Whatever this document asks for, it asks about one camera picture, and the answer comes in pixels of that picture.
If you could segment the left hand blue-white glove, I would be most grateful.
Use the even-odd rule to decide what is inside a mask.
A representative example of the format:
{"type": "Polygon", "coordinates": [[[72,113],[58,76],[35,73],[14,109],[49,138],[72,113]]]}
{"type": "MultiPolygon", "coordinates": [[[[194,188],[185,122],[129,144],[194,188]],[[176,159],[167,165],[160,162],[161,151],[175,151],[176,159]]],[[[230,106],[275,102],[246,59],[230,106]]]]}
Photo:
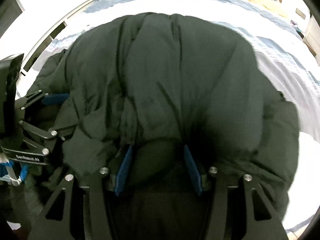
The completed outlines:
{"type": "Polygon", "coordinates": [[[13,186],[19,186],[26,181],[29,171],[28,164],[15,163],[1,153],[1,181],[13,186]]]}

